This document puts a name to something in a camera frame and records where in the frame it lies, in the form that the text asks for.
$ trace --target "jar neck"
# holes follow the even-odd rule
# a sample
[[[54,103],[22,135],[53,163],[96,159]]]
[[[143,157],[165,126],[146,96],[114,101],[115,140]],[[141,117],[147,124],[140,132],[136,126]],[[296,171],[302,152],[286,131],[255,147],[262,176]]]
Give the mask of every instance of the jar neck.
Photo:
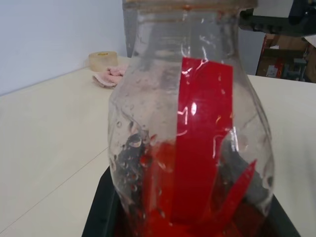
[[[181,61],[182,57],[223,62],[238,56],[236,12],[138,12],[134,56]]]

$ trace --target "black object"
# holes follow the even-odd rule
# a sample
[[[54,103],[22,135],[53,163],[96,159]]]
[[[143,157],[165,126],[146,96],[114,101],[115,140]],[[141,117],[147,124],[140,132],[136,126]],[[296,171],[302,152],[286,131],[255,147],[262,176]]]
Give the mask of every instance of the black object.
[[[315,3],[294,0],[288,18],[254,16],[253,9],[240,13],[239,27],[248,31],[304,37],[316,34]]]
[[[82,237],[113,237],[116,224],[120,228],[120,236],[128,236],[128,233],[122,233],[126,220],[108,168],[100,179]],[[300,237],[275,197],[257,237]]]

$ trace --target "white wall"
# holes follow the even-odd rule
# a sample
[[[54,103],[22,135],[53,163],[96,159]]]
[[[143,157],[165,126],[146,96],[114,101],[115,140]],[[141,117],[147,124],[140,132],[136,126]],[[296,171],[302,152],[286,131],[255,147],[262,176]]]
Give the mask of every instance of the white wall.
[[[0,95],[126,55],[121,0],[0,0]]]

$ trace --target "tape roll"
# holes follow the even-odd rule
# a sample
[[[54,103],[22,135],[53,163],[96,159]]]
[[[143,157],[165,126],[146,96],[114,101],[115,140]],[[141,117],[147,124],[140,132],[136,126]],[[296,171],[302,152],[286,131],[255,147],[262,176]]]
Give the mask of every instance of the tape roll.
[[[118,54],[116,52],[96,52],[89,55],[90,69],[94,72],[106,71],[108,66],[117,66]]]

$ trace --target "red plastic strip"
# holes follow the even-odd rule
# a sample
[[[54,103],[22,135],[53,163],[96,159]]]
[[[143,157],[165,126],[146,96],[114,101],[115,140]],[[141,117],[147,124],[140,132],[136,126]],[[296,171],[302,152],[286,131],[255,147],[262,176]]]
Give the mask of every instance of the red plastic strip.
[[[221,143],[232,128],[232,66],[183,58],[171,221],[192,224],[209,205]]]
[[[252,162],[238,178],[229,191],[219,212],[213,215],[211,220],[194,226],[190,230],[190,233],[199,237],[210,237],[217,233],[221,233],[224,230],[224,228],[232,221],[235,211],[247,192],[255,173],[256,162],[256,160]]]

